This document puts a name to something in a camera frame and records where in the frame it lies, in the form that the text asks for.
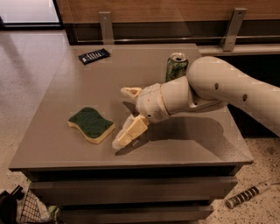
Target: speckled floor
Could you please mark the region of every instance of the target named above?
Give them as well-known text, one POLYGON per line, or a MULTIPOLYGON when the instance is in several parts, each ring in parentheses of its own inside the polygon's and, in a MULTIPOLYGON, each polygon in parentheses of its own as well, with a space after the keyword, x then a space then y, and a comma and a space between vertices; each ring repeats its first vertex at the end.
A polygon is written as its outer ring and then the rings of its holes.
MULTIPOLYGON (((9 163, 69 47, 63 31, 0 32, 0 192, 28 189, 25 176, 9 171, 9 163)), ((238 172, 239 184, 227 198, 263 181, 280 182, 280 139, 245 140, 255 162, 238 172)), ((280 185, 233 210, 224 200, 213 208, 200 224, 280 223, 280 185)))

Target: soda can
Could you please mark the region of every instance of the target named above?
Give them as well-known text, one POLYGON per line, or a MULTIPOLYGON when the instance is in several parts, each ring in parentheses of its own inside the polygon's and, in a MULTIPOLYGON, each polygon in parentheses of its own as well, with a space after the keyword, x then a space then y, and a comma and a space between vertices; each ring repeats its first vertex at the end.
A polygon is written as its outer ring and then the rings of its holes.
POLYGON ((167 60, 165 81, 172 81, 186 75, 188 60, 182 52, 174 52, 167 60))

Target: black object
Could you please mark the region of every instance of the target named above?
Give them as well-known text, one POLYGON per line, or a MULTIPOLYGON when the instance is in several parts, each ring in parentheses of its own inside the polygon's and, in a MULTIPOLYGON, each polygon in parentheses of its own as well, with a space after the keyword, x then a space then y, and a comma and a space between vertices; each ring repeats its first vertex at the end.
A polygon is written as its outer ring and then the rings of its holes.
POLYGON ((0 224, 17 223, 17 200, 21 200, 25 196, 22 190, 23 187, 18 185, 11 194, 6 191, 0 194, 0 224))
POLYGON ((79 57, 80 61, 84 65, 86 65, 88 63, 91 63, 91 62, 94 62, 97 60, 101 60, 101 59, 107 58, 109 56, 110 56, 110 53, 107 52, 104 48, 102 48, 101 50, 84 53, 78 57, 79 57))

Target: sponge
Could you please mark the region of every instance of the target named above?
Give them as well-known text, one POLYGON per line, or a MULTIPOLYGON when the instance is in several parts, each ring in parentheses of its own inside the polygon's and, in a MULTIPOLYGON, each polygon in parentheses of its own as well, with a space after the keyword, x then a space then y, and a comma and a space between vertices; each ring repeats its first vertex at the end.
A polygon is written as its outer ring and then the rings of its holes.
POLYGON ((99 144, 116 128, 113 122, 104 119, 94 108, 83 108, 70 117, 68 125, 79 130, 92 144, 99 144))

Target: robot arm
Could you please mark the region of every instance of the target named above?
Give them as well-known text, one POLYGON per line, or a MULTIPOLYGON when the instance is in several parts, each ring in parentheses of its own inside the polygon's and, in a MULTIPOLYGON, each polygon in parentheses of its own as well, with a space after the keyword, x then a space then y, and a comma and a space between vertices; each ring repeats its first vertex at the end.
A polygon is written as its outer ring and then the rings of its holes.
POLYGON ((253 79, 215 57, 195 60, 186 76, 141 88, 123 88, 136 104, 139 116, 131 115, 113 142, 121 149, 142 135, 149 123, 159 123, 180 112, 217 109, 225 103, 243 110, 280 136, 280 88, 253 79))

